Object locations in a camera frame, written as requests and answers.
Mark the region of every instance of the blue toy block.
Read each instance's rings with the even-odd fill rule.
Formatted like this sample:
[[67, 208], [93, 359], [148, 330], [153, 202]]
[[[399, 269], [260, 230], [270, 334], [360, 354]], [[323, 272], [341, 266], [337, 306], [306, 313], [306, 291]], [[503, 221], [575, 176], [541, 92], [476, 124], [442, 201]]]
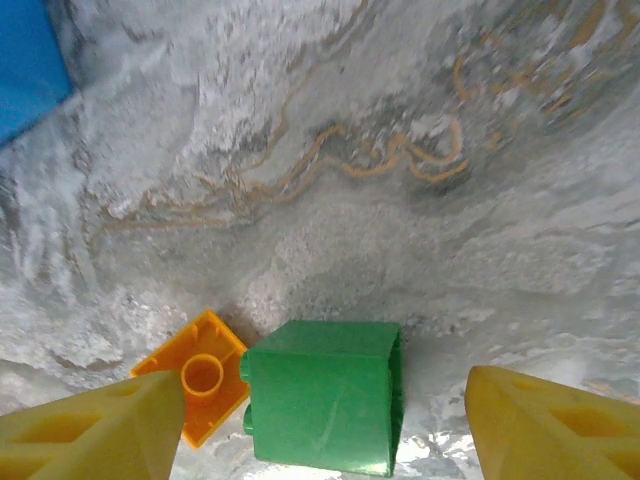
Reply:
[[0, 3], [0, 145], [72, 92], [42, 0]]

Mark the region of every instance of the recessed hole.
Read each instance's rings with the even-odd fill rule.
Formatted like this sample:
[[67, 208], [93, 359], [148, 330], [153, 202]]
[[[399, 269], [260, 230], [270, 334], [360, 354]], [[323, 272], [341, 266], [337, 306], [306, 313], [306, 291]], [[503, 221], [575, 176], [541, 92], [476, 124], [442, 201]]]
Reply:
[[613, 415], [595, 408], [552, 410], [551, 414], [581, 437], [634, 437], [633, 430]]
[[525, 392], [539, 392], [540, 390], [544, 390], [543, 387], [536, 385], [533, 382], [527, 382], [526, 380], [513, 380], [511, 385], [516, 387], [518, 390], [524, 390]]
[[123, 385], [114, 387], [107, 392], [107, 397], [128, 397], [140, 390], [140, 385]]
[[197, 397], [207, 397], [214, 394], [222, 383], [222, 364], [213, 355], [195, 355], [182, 367], [181, 377], [187, 392]]
[[100, 415], [61, 414], [42, 420], [14, 443], [71, 443], [100, 420]]
[[615, 452], [608, 454], [607, 458], [631, 480], [640, 480], [640, 452]]
[[48, 458], [0, 457], [0, 478], [2, 480], [27, 480], [44, 467], [48, 461]]

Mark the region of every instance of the white marble surface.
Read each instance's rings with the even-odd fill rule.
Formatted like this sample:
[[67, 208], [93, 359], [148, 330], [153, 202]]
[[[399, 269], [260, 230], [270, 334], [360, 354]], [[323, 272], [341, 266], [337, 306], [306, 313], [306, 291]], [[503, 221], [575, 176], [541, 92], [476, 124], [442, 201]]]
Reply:
[[[126, 378], [205, 308], [249, 344], [402, 323], [397, 478], [481, 478], [472, 365], [640, 402], [637, 28], [598, 50], [633, 10], [572, 46], [596, 2], [51, 3], [83, 90], [0, 152], [0, 413]], [[255, 461], [242, 411], [172, 478], [360, 478]]]

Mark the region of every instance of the green toy block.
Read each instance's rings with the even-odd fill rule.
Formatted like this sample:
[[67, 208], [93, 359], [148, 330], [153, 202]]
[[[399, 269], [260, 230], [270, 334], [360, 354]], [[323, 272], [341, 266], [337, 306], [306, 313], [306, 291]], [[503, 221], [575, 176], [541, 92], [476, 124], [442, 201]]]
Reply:
[[291, 321], [249, 349], [258, 460], [391, 476], [404, 416], [400, 326]]

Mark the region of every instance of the building block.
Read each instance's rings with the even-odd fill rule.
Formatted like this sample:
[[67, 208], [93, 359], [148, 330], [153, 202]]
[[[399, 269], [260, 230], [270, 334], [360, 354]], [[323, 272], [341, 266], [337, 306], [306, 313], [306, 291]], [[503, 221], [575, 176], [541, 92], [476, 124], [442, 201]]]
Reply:
[[218, 316], [206, 311], [131, 370], [134, 377], [175, 370], [187, 402], [182, 430], [199, 448], [249, 396], [239, 366], [247, 347]]
[[249, 349], [258, 460], [391, 476], [404, 416], [400, 327], [288, 322]]
[[42, 0], [0, 4], [0, 145], [71, 94]]

